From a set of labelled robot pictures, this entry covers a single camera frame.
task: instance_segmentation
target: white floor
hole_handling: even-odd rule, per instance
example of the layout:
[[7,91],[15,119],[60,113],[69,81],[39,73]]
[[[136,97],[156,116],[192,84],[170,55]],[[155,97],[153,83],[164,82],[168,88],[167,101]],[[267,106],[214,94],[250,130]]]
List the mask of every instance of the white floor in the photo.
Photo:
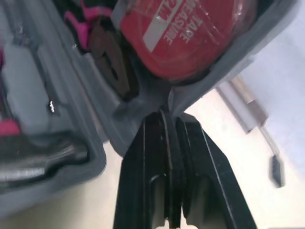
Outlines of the white floor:
[[292,24],[242,72],[269,114],[266,128],[305,181],[305,2]]
[[[305,183],[285,156],[282,158],[286,186],[276,189],[268,177],[271,152],[264,138],[258,130],[245,135],[216,91],[211,91],[187,112],[197,117],[227,155],[259,229],[305,228]],[[0,221],[0,228],[111,229],[121,158],[110,144],[104,147],[107,167],[102,176],[49,203]]]

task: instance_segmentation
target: pink handle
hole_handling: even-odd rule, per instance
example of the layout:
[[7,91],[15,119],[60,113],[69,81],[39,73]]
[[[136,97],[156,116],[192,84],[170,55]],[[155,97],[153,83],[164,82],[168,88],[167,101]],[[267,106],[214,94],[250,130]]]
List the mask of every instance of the pink handle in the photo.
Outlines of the pink handle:
[[19,135],[19,126],[14,120],[0,121],[0,136]]
[[3,49],[0,47],[0,70],[2,69],[4,64],[4,56],[3,56]]
[[79,23],[76,17],[70,11],[65,13],[64,19],[65,21],[68,20],[75,28],[81,47],[84,50],[88,50],[89,31],[92,26],[85,22]]
[[94,19],[103,16],[109,18],[112,14],[112,9],[102,6],[95,6],[87,8],[84,0],[81,0],[81,8],[86,21],[93,21]]

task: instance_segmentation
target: tape measure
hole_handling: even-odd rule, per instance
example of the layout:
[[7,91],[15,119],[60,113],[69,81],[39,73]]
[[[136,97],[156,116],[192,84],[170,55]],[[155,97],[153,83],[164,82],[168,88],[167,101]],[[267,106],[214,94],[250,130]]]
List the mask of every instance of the tape measure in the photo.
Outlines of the tape measure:
[[138,0],[120,30],[156,76],[179,80],[209,67],[256,16],[256,0]]

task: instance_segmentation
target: tool case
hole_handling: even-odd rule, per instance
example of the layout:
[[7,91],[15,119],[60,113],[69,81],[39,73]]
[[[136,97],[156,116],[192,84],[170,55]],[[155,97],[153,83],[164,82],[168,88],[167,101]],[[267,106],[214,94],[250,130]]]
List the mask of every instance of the tool case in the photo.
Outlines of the tool case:
[[[129,61],[138,93],[125,100],[109,86],[93,54],[83,54],[77,49],[71,31],[51,0],[0,0],[0,46],[4,53],[1,80],[5,85],[2,97],[6,98],[8,113],[19,124],[20,138],[16,142],[26,142],[30,149],[35,148],[34,156],[39,156],[41,164],[44,159],[54,162],[59,158],[58,153],[48,153],[42,159],[41,151],[67,137],[72,139],[72,148],[80,152],[69,154],[69,144],[61,143],[60,155],[67,156],[70,163],[56,162],[56,166],[50,166],[51,172],[45,173],[41,169],[31,170],[33,163],[14,175],[0,172],[3,177],[0,217],[41,203],[100,175],[106,167],[103,143],[109,140],[124,157],[146,117],[166,106],[168,114],[178,118],[208,91],[236,76],[292,21],[299,3],[259,0],[258,16],[252,27],[234,40],[208,71],[187,83],[155,77],[131,54]],[[15,142],[7,136],[2,138],[5,140],[0,140],[0,144]],[[10,151],[19,155],[15,147]],[[2,167],[7,164],[5,158],[0,161]],[[40,172],[45,176],[29,182],[14,185],[5,182],[12,176],[20,179],[25,174],[29,178],[32,173]]]

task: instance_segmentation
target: black clamp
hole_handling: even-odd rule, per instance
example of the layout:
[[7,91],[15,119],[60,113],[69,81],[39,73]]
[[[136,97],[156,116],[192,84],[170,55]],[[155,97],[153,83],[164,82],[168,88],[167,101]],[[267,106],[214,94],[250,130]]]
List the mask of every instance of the black clamp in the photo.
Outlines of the black clamp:
[[191,115],[161,110],[145,118],[122,162],[114,229],[154,229],[169,221],[198,229],[255,229],[231,166]]

